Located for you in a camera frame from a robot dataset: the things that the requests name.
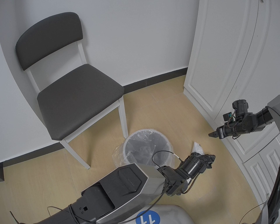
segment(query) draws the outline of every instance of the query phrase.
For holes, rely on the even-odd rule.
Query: floor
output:
[[[126,94],[128,131],[153,128],[162,132],[181,158],[191,153],[194,141],[205,153],[216,155],[213,168],[199,176],[188,194],[164,195],[159,203],[181,206],[196,224],[238,224],[257,201],[223,143],[208,137],[213,130],[183,94],[184,80],[181,76]],[[19,222],[36,223],[48,217],[47,206],[65,208],[75,202],[83,189],[114,170],[111,155],[123,141],[115,109],[70,142],[91,165],[89,170],[65,149],[5,167],[0,223],[15,223],[9,211]],[[259,212],[259,208],[252,210],[242,222],[253,223]]]

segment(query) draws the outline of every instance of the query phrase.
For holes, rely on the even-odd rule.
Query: crumpled black plastic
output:
[[[191,155],[195,156],[203,164],[205,164],[207,169],[211,169],[212,168],[211,164],[215,161],[215,158],[216,158],[215,155],[209,155],[209,154],[201,155],[201,154],[199,154],[197,152],[193,152],[193,153],[191,153]]]

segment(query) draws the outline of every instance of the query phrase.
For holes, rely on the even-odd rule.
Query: chair frame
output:
[[[77,45],[78,45],[78,49],[79,49],[79,53],[80,53],[80,57],[81,57],[81,61],[82,64],[87,64],[87,60],[85,57],[85,53],[83,50],[83,46],[82,46],[82,42],[81,40],[76,41]],[[36,93],[39,94],[40,89],[37,86],[37,83],[35,82],[35,79],[30,71],[30,67],[27,68],[26,73],[28,75],[28,78],[31,81],[31,84],[33,86],[33,88],[35,89]],[[103,111],[101,111],[99,114],[97,114],[96,116],[94,116],[93,118],[91,118],[89,121],[87,121],[86,123],[84,123],[81,127],[79,127],[76,131],[74,131],[73,133],[71,133],[70,135],[68,135],[67,137],[65,137],[63,140],[59,141],[64,148],[76,159],[78,160],[85,168],[89,169],[90,166],[71,148],[71,146],[68,144],[72,139],[74,139],[75,137],[77,137],[79,134],[81,134],[83,131],[85,131],[87,128],[89,128],[90,126],[92,126],[95,122],[97,122],[98,120],[100,120],[101,118],[103,118],[106,114],[110,113],[112,110],[114,110],[115,108],[118,108],[119,110],[119,115],[120,115],[120,121],[121,121],[121,126],[122,126],[122,132],[123,132],[123,136],[125,138],[128,137],[128,130],[127,130],[127,122],[126,122],[126,116],[125,116],[125,108],[124,108],[124,101],[123,101],[123,96],[118,99],[117,101],[115,101],[113,104],[111,104],[110,106],[108,106],[106,109],[104,109]]]

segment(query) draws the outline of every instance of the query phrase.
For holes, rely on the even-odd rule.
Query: chair seat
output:
[[[62,140],[123,96],[124,88],[84,64],[67,73],[37,97],[53,140]]]

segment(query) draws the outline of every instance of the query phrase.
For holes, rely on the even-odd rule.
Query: chair backrest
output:
[[[65,12],[45,18],[31,26],[16,44],[16,54],[23,70],[49,54],[83,38],[79,16]]]

